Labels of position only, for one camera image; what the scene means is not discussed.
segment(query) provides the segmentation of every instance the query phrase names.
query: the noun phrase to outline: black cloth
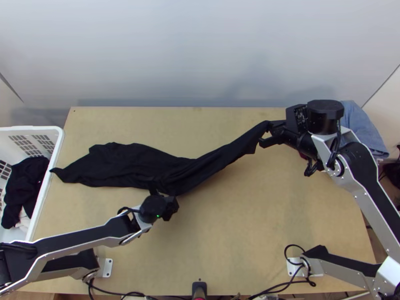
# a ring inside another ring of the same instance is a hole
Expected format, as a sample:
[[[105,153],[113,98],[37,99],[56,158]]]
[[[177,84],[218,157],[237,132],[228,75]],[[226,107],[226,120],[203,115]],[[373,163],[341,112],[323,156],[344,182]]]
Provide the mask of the black cloth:
[[[243,155],[253,154],[268,124],[268,121],[263,121],[233,142],[196,159],[176,157],[138,143],[125,145],[110,142],[94,145],[89,154],[64,169],[56,167],[50,172],[65,183],[157,189],[161,193],[178,196]]]
[[[26,215],[32,218],[48,165],[49,160],[40,156],[28,157],[11,167],[11,175],[5,186],[6,205],[1,218],[1,226],[5,229],[10,229],[20,221],[22,207]]]

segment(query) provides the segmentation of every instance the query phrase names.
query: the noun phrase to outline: black cable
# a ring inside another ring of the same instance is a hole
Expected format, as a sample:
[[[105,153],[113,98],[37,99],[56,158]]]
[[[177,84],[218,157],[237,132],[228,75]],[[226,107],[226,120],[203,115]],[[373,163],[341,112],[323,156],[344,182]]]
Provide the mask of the black cable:
[[[290,247],[297,247],[297,248],[301,249],[303,251],[303,253],[305,252],[302,247],[300,247],[299,245],[296,245],[296,244],[290,244],[290,245],[287,245],[285,247],[283,254],[284,254],[286,260],[292,265],[299,266],[297,268],[296,272],[294,272],[294,274],[292,275],[290,281],[274,285],[274,286],[272,286],[272,287],[270,287],[270,288],[268,288],[266,290],[263,290],[262,292],[254,294],[254,295],[248,297],[249,300],[252,300],[254,298],[257,298],[258,296],[265,295],[265,294],[278,294],[278,293],[281,293],[284,290],[286,290],[292,284],[305,284],[305,283],[307,283],[312,287],[315,287],[317,285],[315,282],[313,282],[313,281],[311,281],[309,279],[311,273],[310,273],[310,264],[308,263],[308,261],[306,261],[302,257],[301,258],[302,258],[303,262],[292,262],[292,261],[290,261],[290,259],[288,259],[288,256],[287,256],[286,252]],[[307,277],[305,278],[305,280],[293,281],[293,280],[295,280],[295,277],[296,277],[297,273],[300,272],[300,270],[302,268],[304,268],[304,267],[307,267],[307,269],[308,269],[308,274],[307,274]]]
[[[131,207],[124,206],[124,207],[121,207],[120,209],[118,209],[117,215],[119,215],[123,211],[128,211],[129,213],[140,213],[141,212],[139,209],[133,209]]]
[[[339,147],[340,147],[340,143],[341,143],[341,139],[342,139],[340,119],[337,120],[336,127],[337,127],[336,138],[333,140],[332,145],[330,145],[331,153],[330,153],[329,159],[326,163],[326,166],[328,168],[331,168],[332,170],[335,169],[335,161],[338,156],[338,151],[339,151]]]
[[[284,250],[283,250],[284,258],[285,258],[290,264],[292,264],[292,265],[294,265],[294,266],[304,266],[304,267],[305,267],[304,263],[302,263],[302,262],[293,262],[293,261],[291,261],[291,260],[288,258],[288,255],[286,254],[286,252],[288,251],[288,249],[289,249],[290,247],[297,247],[297,248],[299,248],[301,251],[303,251],[303,253],[306,252],[306,251],[303,249],[303,247],[300,247],[299,245],[296,245],[296,244],[289,244],[289,245],[287,245],[287,246],[284,248]]]
[[[124,299],[127,296],[135,296],[135,297],[145,297],[146,296],[145,294],[143,294],[143,293],[141,293],[139,291],[130,291],[130,292],[127,292],[127,293],[120,293],[120,292],[113,292],[113,291],[101,289],[101,288],[93,285],[93,281],[94,280],[95,279],[93,278],[89,282],[85,282],[88,285],[88,294],[89,294],[90,300],[94,300],[91,289],[94,289],[94,290],[97,290],[99,292],[102,292],[102,293],[105,293],[105,294],[109,294],[109,295],[122,296],[121,300]]]
[[[313,159],[312,158],[308,158],[308,163],[307,163],[307,167],[304,170],[304,176],[306,177],[310,177],[311,175],[313,175],[318,168],[318,161],[313,165]]]
[[[186,298],[181,297],[181,296],[167,296],[167,297],[178,298],[178,299],[182,299],[182,300],[189,300],[189,299],[186,299]]]

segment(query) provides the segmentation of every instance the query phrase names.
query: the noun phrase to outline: white laundry basket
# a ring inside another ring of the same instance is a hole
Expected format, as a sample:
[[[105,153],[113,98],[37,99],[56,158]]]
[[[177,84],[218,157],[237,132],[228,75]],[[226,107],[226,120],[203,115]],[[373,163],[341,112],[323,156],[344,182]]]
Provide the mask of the white laundry basket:
[[[27,232],[15,227],[4,229],[0,225],[0,242],[32,240],[52,176],[49,170],[56,165],[63,139],[64,131],[57,126],[0,127],[0,194],[6,192],[12,165],[28,157],[45,156],[49,159]]]

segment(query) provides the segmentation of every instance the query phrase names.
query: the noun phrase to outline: wooden table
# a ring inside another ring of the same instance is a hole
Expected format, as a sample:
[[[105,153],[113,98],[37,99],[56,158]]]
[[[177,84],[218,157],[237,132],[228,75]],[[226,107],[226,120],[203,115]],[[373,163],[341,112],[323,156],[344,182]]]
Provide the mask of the wooden table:
[[[57,167],[66,167],[108,142],[142,143],[196,158],[227,144],[263,120],[285,118],[283,108],[73,107]],[[361,211],[325,174],[303,176],[306,161],[285,145],[257,148],[178,198],[171,221],[126,246],[100,247],[114,259],[103,289],[147,295],[190,295],[192,282],[210,295],[258,293],[290,279],[284,248],[325,245],[333,254],[375,263]],[[53,176],[35,239],[104,224],[123,206],[142,203],[148,191],[87,187]],[[294,284],[285,293],[357,291],[330,276],[316,287]],[[35,282],[25,291],[87,293],[69,277]]]

